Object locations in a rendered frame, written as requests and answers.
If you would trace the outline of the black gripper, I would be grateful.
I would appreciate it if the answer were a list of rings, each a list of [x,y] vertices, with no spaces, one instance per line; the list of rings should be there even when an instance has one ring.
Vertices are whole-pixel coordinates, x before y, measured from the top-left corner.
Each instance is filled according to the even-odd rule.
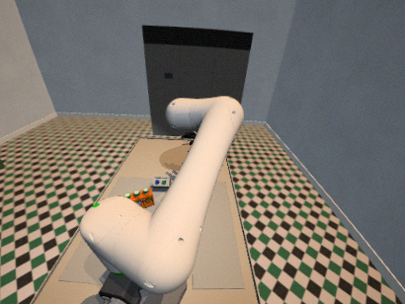
[[[185,135],[179,136],[178,139],[185,139],[185,138],[192,138],[192,139],[195,139],[196,135],[197,135],[197,133],[196,133],[195,131],[186,132]],[[187,144],[191,145],[191,144],[193,144],[193,142],[194,142],[194,140],[192,140],[192,141],[184,141],[184,142],[183,142],[183,145],[187,145]]]

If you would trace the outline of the orange rectangular tube rack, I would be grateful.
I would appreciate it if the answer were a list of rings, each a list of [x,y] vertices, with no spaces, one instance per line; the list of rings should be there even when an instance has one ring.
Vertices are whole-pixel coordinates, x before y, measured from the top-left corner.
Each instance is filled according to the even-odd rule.
[[[131,193],[130,196],[131,196],[130,199],[131,199],[132,201],[134,201],[134,202],[138,202],[138,201],[141,201],[141,200],[142,200],[142,203],[141,203],[141,205],[140,205],[142,208],[146,208],[146,207],[149,207],[149,206],[154,205],[153,193],[152,193],[152,191],[151,191],[151,188],[149,188],[149,193],[144,194],[144,193],[143,193],[143,190],[140,190],[140,195],[139,195],[139,196],[135,197],[135,196],[133,195],[133,193]],[[151,198],[150,198],[150,202],[149,202],[149,203],[145,202],[144,199],[147,199],[147,198],[149,198],[149,197],[151,197]]]

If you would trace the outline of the white button panel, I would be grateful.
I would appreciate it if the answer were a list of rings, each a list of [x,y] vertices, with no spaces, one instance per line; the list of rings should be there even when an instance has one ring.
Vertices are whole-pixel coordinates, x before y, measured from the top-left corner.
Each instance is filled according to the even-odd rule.
[[[155,191],[167,191],[171,185],[170,177],[153,176],[152,186]]]

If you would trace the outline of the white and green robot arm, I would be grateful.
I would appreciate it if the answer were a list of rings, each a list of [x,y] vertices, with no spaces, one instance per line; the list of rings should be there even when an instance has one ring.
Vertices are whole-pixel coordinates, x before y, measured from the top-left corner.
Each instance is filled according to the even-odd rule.
[[[141,289],[166,294],[187,281],[219,172],[244,114],[235,99],[223,96],[176,99],[165,117],[174,130],[197,135],[155,211],[112,196],[93,205],[80,222],[82,238],[110,271],[99,291],[104,304],[139,304]]]

